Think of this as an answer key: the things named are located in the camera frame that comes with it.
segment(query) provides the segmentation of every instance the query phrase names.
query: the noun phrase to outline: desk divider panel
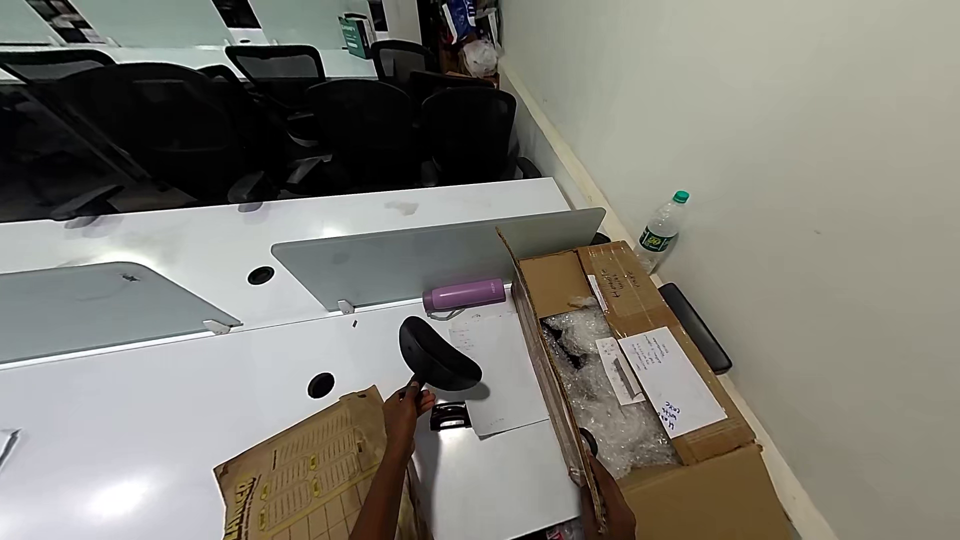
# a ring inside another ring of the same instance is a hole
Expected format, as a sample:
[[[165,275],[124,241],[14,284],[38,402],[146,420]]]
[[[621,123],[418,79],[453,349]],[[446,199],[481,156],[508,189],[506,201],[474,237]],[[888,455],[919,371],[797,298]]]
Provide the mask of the desk divider panel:
[[[419,298],[436,287],[501,278],[518,258],[586,246],[606,211],[579,209],[274,244],[272,253],[329,311]]]
[[[146,266],[0,274],[0,364],[206,331],[237,319]]]

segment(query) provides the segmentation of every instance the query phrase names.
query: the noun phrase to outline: window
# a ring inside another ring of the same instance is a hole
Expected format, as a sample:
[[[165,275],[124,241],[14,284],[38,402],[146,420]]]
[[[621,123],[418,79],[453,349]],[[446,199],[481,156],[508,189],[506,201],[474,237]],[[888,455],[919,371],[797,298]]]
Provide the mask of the window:
[[[67,43],[106,43],[68,0],[27,0]]]
[[[260,28],[248,0],[213,0],[227,28]]]

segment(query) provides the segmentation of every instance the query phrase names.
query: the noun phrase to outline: white desk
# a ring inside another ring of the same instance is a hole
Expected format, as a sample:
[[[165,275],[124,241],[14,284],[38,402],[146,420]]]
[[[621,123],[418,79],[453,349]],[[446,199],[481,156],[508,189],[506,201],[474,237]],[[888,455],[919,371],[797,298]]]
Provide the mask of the white desk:
[[[91,225],[0,223],[0,273],[139,262],[240,319],[235,331],[329,313],[270,254],[278,242],[376,233],[569,209],[553,179],[516,180],[103,216]],[[262,285],[247,276],[276,274]]]
[[[181,49],[139,48],[139,47],[111,47],[106,45],[85,45],[83,47],[39,47],[39,46],[3,46],[0,51],[50,51],[56,49],[97,49],[113,57],[118,63],[131,61],[164,61],[198,68],[221,63],[233,69],[241,79],[243,73],[233,65],[224,47],[191,47]],[[376,79],[376,70],[373,61],[355,57],[345,50],[321,50],[320,57],[324,62],[324,73],[327,79]],[[19,83],[13,75],[0,70],[0,84]]]
[[[342,394],[375,383],[388,397],[410,377],[397,330],[415,314],[416,301],[0,372],[0,427],[23,429],[0,470],[0,537],[219,538],[212,468]],[[321,372],[336,384],[312,400]],[[424,429],[426,416],[415,463],[437,540],[505,540],[579,514],[549,421],[481,441]]]
[[[273,260],[274,243],[567,208],[552,179],[536,179],[274,201],[248,212],[121,214],[76,229],[0,224],[0,272],[132,260],[245,323],[226,335],[5,364],[0,428],[23,432],[0,470],[0,537],[217,538],[224,508],[215,465],[342,394],[375,383],[386,397],[408,380],[397,331],[422,314],[420,303],[329,316]],[[264,264],[274,278],[249,285],[247,274]],[[448,325],[431,324],[442,333]],[[324,371],[334,390],[312,400],[306,385]],[[503,540],[579,513],[549,421],[483,441],[471,430],[421,429],[417,438],[420,494],[438,540]]]

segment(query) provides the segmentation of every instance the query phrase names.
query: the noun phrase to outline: paper sheet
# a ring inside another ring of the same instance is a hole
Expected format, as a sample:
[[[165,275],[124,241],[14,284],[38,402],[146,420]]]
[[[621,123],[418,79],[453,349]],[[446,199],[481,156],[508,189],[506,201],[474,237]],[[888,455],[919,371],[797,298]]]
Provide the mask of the paper sheet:
[[[477,435],[549,418],[515,313],[454,320],[450,343],[483,369],[480,387],[460,392]]]
[[[727,418],[667,327],[619,340],[670,438]]]
[[[597,302],[600,303],[600,308],[603,309],[604,313],[610,311],[607,309],[607,301],[604,300],[603,294],[600,292],[600,284],[597,283],[597,277],[593,274],[587,274],[587,281],[590,282],[590,288],[593,289],[593,296],[595,296]]]
[[[603,337],[596,340],[597,350],[600,352],[600,361],[607,372],[607,379],[613,386],[613,393],[621,405],[638,404],[645,402],[640,382],[636,379],[634,368],[620,351],[620,345],[615,337]]]

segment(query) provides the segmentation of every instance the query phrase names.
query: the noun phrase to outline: open cardboard box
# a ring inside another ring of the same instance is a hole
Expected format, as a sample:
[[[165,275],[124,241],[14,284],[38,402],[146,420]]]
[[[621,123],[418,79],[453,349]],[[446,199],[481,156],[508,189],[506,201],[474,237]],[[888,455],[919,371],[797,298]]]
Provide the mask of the open cardboard box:
[[[600,498],[592,475],[585,473],[585,448],[555,365],[565,360],[551,357],[540,333],[541,318],[576,309],[573,299],[593,295],[588,275],[597,278],[614,337],[667,327],[727,415],[672,439],[682,466],[638,468],[617,482],[636,515],[637,538],[791,538],[753,430],[626,242],[514,258],[514,264],[514,301],[540,390],[571,478],[588,487],[595,509]]]

